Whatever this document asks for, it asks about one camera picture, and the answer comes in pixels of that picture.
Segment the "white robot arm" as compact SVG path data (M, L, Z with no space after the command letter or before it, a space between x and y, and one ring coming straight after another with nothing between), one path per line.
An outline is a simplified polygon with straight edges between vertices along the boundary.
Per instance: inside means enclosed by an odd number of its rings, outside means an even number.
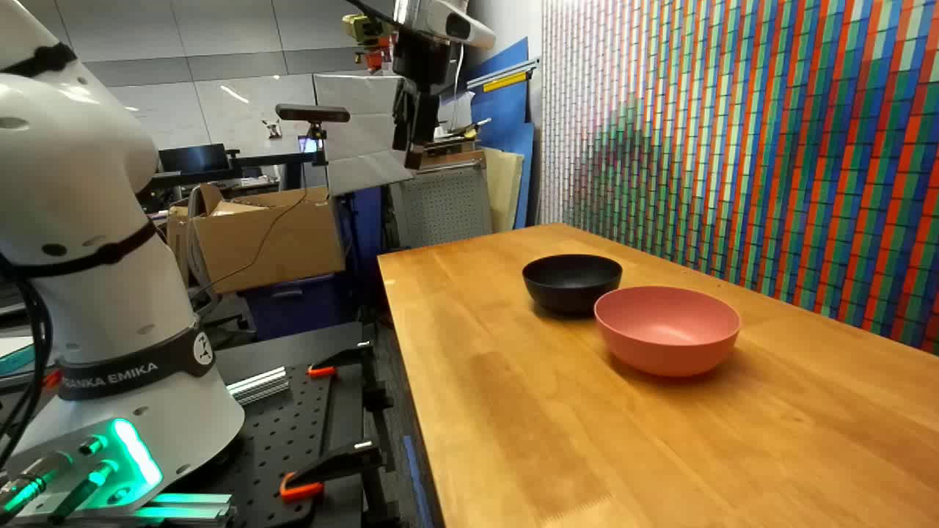
M172 249L140 206L144 127L20 0L0 0L0 258L36 384L5 422L4 519L118 522L240 431Z

